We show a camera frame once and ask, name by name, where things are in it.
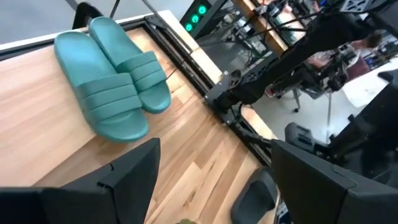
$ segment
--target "wooden surface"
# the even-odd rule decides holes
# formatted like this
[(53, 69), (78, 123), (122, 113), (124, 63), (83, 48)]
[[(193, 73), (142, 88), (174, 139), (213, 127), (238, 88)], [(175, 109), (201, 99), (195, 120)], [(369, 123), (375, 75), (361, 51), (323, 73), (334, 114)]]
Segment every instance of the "wooden surface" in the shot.
[[(184, 34), (176, 18), (169, 11), (161, 14), (194, 49), (193, 58), (211, 79), (219, 80), (220, 70)], [(143, 29), (128, 35), (142, 50), (153, 50), (170, 75), (175, 65)], [(130, 144), (112, 143), (90, 131), (52, 46), (0, 62), (0, 71), (1, 185), (61, 186), (158, 137), (160, 170), (146, 223), (174, 224), (189, 218), (198, 224), (223, 224), (230, 223), (232, 203), (259, 167), (179, 70), (167, 80), (170, 108), (162, 114), (146, 113), (148, 135)], [(264, 137), (274, 137), (255, 111), (243, 108), (243, 114)], [(261, 223), (271, 224), (274, 212)]]
[[(243, 14), (247, 19), (252, 18), (254, 13), (252, 10), (255, 8), (254, 4), (250, 0), (232, 0), (235, 5), (237, 5), (240, 10), (242, 10)], [(266, 0), (264, 3), (269, 4), (272, 0)], [(287, 22), (292, 19), (295, 19), (295, 16), (291, 12), (282, 11), (279, 15), (282, 22)], [(256, 32), (262, 32), (266, 29), (271, 28), (272, 26), (264, 19), (258, 18), (253, 22), (254, 29)], [(290, 24), (292, 28), (302, 28), (299, 22), (293, 22)], [(300, 39), (304, 36), (304, 32), (294, 32), (294, 36), (297, 39)], [(278, 33), (275, 31), (269, 31), (265, 35), (265, 40), (269, 44), (269, 47), (278, 55), (281, 55), (285, 50), (288, 49), (288, 46), (284, 43), (284, 41), (279, 37)]]

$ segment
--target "teal slide sandal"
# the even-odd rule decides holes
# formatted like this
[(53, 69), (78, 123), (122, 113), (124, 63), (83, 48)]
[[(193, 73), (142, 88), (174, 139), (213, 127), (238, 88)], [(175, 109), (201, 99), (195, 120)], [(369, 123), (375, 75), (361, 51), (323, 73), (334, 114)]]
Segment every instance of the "teal slide sandal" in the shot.
[(130, 74), (117, 73), (91, 37), (64, 32), (54, 46), (84, 117), (97, 134), (121, 142), (147, 134), (148, 123)]
[(116, 71), (131, 74), (144, 110), (161, 113), (170, 106), (166, 74), (155, 53), (142, 52), (123, 28), (108, 17), (93, 19), (88, 30)]

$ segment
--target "desk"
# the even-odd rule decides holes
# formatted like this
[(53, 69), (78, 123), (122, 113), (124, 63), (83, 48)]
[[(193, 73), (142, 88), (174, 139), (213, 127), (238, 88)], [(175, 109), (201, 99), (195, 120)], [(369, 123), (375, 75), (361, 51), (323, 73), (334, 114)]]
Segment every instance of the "desk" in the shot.
[[(273, 0), (266, 0), (264, 3), (269, 4)], [(254, 16), (253, 9), (256, 8), (255, 5), (250, 1), (250, 0), (233, 0), (234, 4), (237, 5), (242, 13), (246, 16), (247, 19), (251, 18)], [(280, 14), (280, 19), (282, 22), (287, 22), (292, 19), (295, 19), (295, 16), (290, 12), (281, 12)], [(255, 22), (253, 23), (253, 26), (256, 30), (256, 32), (262, 32), (266, 29), (271, 28), (271, 25), (264, 19), (264, 18), (259, 18), (256, 19)], [(303, 28), (302, 25), (299, 22), (293, 22), (291, 23), (291, 28)], [(294, 36), (297, 40), (302, 38), (305, 35), (304, 32), (294, 32)], [(277, 54), (281, 55), (285, 50), (287, 50), (289, 47), (285, 44), (285, 42), (280, 38), (277, 32), (275, 31), (270, 31), (264, 35), (265, 40), (271, 50)]]
[[(221, 71), (179, 21), (170, 11), (160, 15), (193, 49), (197, 64), (217, 82)], [(142, 50), (153, 50), (170, 75), (175, 65), (144, 29), (127, 34)], [(0, 49), (16, 45), (0, 45)], [(0, 74), (2, 186), (59, 187), (158, 137), (162, 155), (146, 223), (177, 223), (189, 218), (219, 224), (230, 222), (232, 203), (259, 167), (179, 70), (167, 80), (172, 93), (170, 108), (162, 114), (146, 114), (148, 135), (130, 144), (109, 142), (90, 130), (58, 66), (53, 46), (0, 62)], [(243, 108), (243, 115), (265, 138), (275, 137), (255, 111)], [(272, 223), (273, 218), (274, 211), (269, 212), (262, 223)]]

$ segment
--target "green light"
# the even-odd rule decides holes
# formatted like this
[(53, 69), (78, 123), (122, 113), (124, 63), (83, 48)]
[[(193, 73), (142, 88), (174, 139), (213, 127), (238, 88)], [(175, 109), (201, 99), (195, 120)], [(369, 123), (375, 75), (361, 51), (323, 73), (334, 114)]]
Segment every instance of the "green light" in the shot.
[(207, 8), (204, 5), (200, 5), (198, 8), (199, 15), (204, 15), (207, 12)]
[(192, 24), (186, 24), (185, 25), (185, 30), (188, 31), (188, 32), (190, 32), (192, 30), (192, 28), (193, 28)]
[(194, 14), (194, 15), (191, 17), (191, 21), (192, 21), (193, 23), (199, 22), (199, 16), (196, 15), (196, 14)]

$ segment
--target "slide sandal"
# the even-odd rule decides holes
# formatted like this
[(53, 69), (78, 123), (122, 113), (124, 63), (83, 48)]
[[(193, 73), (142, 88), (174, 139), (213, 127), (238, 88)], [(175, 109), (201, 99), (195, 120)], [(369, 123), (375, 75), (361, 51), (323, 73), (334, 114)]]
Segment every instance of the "slide sandal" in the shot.
[(257, 224), (275, 207), (277, 189), (269, 167), (253, 172), (231, 209), (233, 224)]
[(147, 134), (148, 123), (130, 74), (117, 73), (92, 38), (64, 32), (54, 46), (84, 117), (97, 134), (121, 142)]
[(161, 113), (171, 104), (171, 95), (155, 53), (142, 52), (123, 28), (108, 17), (90, 22), (90, 35), (119, 73), (131, 74), (144, 110)]

